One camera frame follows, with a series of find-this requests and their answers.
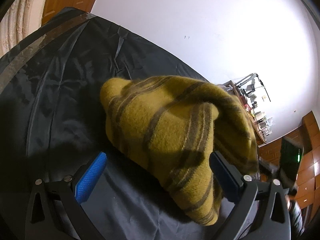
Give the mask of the black satin bed sheet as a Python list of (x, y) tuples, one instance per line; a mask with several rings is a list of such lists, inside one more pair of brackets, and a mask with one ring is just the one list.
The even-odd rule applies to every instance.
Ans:
[(65, 8), (1, 58), (18, 72), (1, 87), (1, 239), (24, 239), (37, 179), (60, 181), (96, 153), (107, 166), (82, 207), (106, 239), (212, 239), (216, 224), (184, 215), (146, 170), (114, 150), (100, 88), (113, 77), (201, 75), (166, 50), (113, 22)]

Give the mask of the wooden desk with clutter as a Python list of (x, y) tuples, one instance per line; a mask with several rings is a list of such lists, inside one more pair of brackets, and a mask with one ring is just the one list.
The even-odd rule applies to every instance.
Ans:
[(267, 114), (271, 99), (259, 75), (252, 73), (238, 82), (227, 81), (221, 87), (239, 99), (253, 126), (257, 144), (266, 144), (272, 134), (273, 118)]

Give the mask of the beige curtain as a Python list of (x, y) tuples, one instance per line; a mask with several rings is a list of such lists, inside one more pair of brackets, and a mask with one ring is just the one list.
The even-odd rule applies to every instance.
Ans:
[(1, 56), (40, 28), (46, 0), (15, 0), (1, 20)]

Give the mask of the mustard striped knit sweater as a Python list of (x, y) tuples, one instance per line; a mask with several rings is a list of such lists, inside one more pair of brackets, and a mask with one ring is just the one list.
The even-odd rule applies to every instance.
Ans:
[(194, 222), (216, 223), (222, 190), (209, 156), (242, 174), (258, 170), (254, 129), (240, 101), (219, 86), (181, 76), (112, 78), (100, 90), (112, 145), (156, 177)]

